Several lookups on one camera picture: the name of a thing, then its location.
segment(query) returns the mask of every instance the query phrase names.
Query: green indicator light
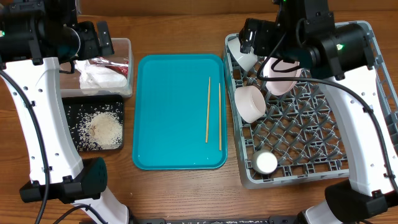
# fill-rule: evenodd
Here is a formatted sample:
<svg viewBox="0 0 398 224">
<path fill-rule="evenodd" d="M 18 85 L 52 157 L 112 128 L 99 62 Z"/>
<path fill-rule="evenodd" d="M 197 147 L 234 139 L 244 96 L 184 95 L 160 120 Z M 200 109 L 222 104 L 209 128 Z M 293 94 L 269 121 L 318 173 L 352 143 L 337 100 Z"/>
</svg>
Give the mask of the green indicator light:
<svg viewBox="0 0 398 224">
<path fill-rule="evenodd" d="M 336 45 L 336 47 L 337 47 L 337 50 L 342 50 L 344 48 L 344 45 L 343 44 L 338 44 L 338 45 Z"/>
</svg>

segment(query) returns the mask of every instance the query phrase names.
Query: clear plastic container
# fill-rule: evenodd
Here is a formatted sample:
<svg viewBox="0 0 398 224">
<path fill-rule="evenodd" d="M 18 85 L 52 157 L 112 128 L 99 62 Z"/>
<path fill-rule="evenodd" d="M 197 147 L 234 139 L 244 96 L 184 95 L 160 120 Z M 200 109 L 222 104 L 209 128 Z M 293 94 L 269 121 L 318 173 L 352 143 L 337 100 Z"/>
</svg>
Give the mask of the clear plastic container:
<svg viewBox="0 0 398 224">
<path fill-rule="evenodd" d="M 60 73 L 60 89 L 61 96 L 65 97 L 76 97 L 76 96 L 95 96 L 95 95 L 112 95 L 119 94 L 124 98 L 132 96 L 132 84 L 133 84 L 133 70 L 134 70 L 134 57 L 132 56 L 131 43 L 127 38 L 112 38 L 112 44 L 114 49 L 114 55 L 102 57 L 105 60 L 109 60 L 113 63 L 128 64 L 128 71 L 122 72 L 117 66 L 110 66 L 108 68 L 117 71 L 119 74 L 124 75 L 127 79 L 127 83 L 124 86 L 112 87 L 112 88 L 80 88 L 80 75 L 81 73 L 75 69 L 74 74 Z M 90 64 L 95 64 L 95 60 L 89 60 Z M 63 63 L 60 66 L 61 70 L 70 71 L 70 64 Z"/>
</svg>

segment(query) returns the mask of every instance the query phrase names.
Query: plastic bin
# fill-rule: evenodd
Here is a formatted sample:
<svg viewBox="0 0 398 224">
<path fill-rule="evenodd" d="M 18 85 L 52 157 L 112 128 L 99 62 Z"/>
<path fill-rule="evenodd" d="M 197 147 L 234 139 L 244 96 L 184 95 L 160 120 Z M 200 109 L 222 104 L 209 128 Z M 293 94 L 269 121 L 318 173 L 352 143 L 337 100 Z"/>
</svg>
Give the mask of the plastic bin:
<svg viewBox="0 0 398 224">
<path fill-rule="evenodd" d="M 80 88 L 80 72 L 75 70 L 74 74 L 60 74 L 60 89 L 61 96 L 75 97 L 75 96 L 95 96 L 95 95 L 113 95 L 119 94 L 123 98 L 129 98 L 132 96 L 132 85 L 133 85 L 133 70 L 134 70 L 134 57 L 132 56 L 131 43 L 127 38 L 112 38 L 114 55 L 109 55 L 105 58 L 115 63 L 126 63 L 128 62 L 128 74 L 127 84 L 121 87 L 114 88 Z M 60 66 L 61 70 L 70 71 L 70 64 L 63 63 Z"/>
<path fill-rule="evenodd" d="M 358 23 L 368 34 L 368 41 L 376 58 L 374 67 L 377 70 L 379 101 L 392 143 L 397 150 L 396 91 L 369 23 L 342 22 L 336 26 L 350 23 Z M 242 184 L 248 189 L 260 189 L 347 177 L 348 161 L 338 127 L 318 85 L 298 82 L 290 92 L 280 97 L 273 96 L 265 89 L 266 83 L 256 78 L 258 64 L 245 72 L 233 60 L 227 43 L 237 36 L 238 34 L 231 34 L 226 37 L 223 60 Z M 303 70 L 302 76 L 308 77 L 310 74 Z M 246 85 L 256 85 L 266 93 L 267 113 L 252 124 L 244 122 L 234 102 L 236 88 Z M 251 156 L 262 148 L 272 151 L 278 158 L 278 167 L 273 174 L 258 174 L 251 166 Z"/>
</svg>

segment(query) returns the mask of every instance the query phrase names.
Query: wooden chopstick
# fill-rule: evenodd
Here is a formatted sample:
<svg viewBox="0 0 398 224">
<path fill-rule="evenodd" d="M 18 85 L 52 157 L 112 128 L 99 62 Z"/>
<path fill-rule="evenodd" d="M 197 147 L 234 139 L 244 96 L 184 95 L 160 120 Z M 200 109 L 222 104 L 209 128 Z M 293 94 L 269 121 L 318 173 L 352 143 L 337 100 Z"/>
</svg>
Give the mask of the wooden chopstick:
<svg viewBox="0 0 398 224">
<path fill-rule="evenodd" d="M 219 127 L 219 142 L 221 151 L 221 83 L 218 84 L 218 127 Z"/>
<path fill-rule="evenodd" d="M 206 143 L 209 138 L 209 109 L 210 109 L 210 78 L 209 77 L 209 91 L 207 94 L 207 119 L 206 119 Z"/>
</svg>

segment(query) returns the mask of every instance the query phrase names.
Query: brown tabletop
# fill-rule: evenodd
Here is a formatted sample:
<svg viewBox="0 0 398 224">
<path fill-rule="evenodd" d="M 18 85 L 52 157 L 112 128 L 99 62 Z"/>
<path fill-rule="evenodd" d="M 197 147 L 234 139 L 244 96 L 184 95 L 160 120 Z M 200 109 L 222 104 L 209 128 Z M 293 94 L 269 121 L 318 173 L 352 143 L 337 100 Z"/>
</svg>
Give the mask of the brown tabletop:
<svg viewBox="0 0 398 224">
<path fill-rule="evenodd" d="M 81 21 L 106 20 L 112 37 L 131 40 L 134 74 L 139 61 L 149 54 L 212 53 L 221 56 L 224 39 L 239 32 L 248 17 L 275 19 L 275 14 L 220 16 L 80 17 Z M 337 12 L 337 22 L 368 21 L 375 32 L 392 82 L 398 89 L 398 12 Z M 135 89 L 126 101 L 124 148 L 117 152 L 83 153 L 83 158 L 103 157 L 108 186 L 116 198 L 138 218 L 261 218 L 296 215 L 324 199 L 325 187 L 342 179 L 323 180 L 273 189 L 248 190 L 239 179 L 229 101 L 228 160 L 217 170 L 143 171 L 132 162 Z M 21 125 L 4 82 L 0 82 L 0 223 L 33 223 L 40 202 L 23 203 L 19 188 L 29 180 L 29 161 Z M 49 201 L 42 223 L 52 223 L 71 205 Z M 64 223 L 89 220 L 81 211 Z M 374 223 L 397 223 L 398 209 L 370 219 Z"/>
</svg>

